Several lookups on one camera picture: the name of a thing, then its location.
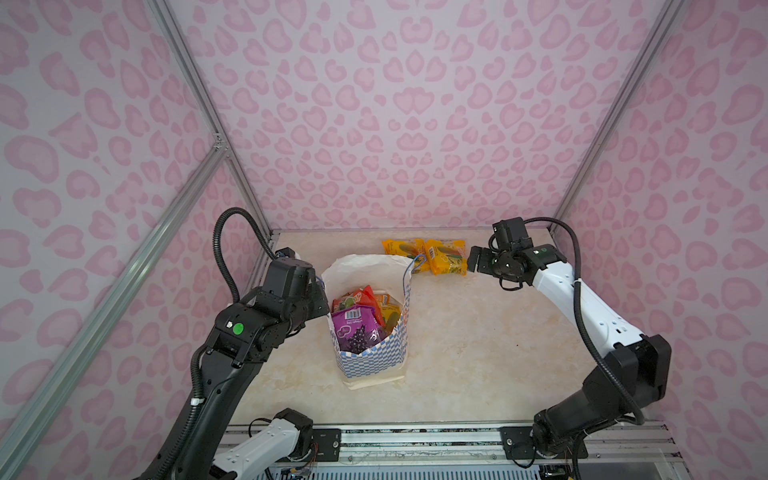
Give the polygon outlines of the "white paper bag blue handles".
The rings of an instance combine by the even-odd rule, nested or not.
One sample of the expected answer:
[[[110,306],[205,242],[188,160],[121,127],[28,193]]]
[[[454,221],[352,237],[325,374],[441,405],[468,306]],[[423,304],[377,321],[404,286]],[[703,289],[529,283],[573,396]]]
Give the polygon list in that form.
[[[408,319],[414,270],[422,254],[367,254],[337,259],[322,274],[331,313],[337,366],[350,390],[405,377]]]

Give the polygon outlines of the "yellow mango candy bag front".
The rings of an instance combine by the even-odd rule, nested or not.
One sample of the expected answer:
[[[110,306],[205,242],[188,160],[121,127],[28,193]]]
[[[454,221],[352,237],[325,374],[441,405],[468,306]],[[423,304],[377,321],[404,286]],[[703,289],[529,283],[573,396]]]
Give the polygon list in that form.
[[[402,306],[389,294],[376,294],[375,298],[384,322],[384,330],[391,334],[401,319]]]

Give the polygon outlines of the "red candy bag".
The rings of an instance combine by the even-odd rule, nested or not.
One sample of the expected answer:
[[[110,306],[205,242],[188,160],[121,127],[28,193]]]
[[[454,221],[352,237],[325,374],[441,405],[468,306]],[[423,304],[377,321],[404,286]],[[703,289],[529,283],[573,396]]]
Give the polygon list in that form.
[[[379,302],[370,285],[348,292],[332,302],[332,312],[337,313],[355,306],[367,306],[373,309],[375,320],[380,326],[385,325]]]

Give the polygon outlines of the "purple grape candy bag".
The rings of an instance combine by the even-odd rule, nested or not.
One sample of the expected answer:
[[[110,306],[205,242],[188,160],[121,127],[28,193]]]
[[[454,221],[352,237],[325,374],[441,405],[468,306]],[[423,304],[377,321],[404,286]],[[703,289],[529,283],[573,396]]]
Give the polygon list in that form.
[[[381,343],[386,331],[374,318],[373,309],[355,306],[331,316],[333,331],[342,352],[361,354]]]

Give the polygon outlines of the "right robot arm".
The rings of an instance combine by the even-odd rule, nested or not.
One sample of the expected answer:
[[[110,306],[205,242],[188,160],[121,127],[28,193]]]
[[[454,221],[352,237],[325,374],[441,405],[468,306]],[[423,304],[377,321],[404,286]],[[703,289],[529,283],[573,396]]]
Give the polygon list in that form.
[[[497,279],[508,292],[534,288],[576,328],[595,367],[578,391],[535,415],[530,433],[535,454],[576,458],[593,433],[619,423],[645,424],[645,408],[666,395],[672,348],[625,320],[586,284],[572,227],[551,221],[570,238],[573,254],[567,256],[552,244],[535,244],[527,230],[532,222],[516,217],[495,223],[487,246],[472,248],[468,269]]]

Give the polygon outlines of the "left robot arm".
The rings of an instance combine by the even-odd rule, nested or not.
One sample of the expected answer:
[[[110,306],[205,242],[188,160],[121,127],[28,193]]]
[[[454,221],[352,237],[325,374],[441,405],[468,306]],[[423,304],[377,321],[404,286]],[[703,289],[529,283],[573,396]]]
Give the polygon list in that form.
[[[192,354],[192,389],[143,479],[255,479],[282,459],[310,457],[312,422],[291,409],[266,430],[223,452],[221,440],[243,395],[270,355],[305,324],[329,313],[314,267],[279,250],[264,283],[222,310]]]

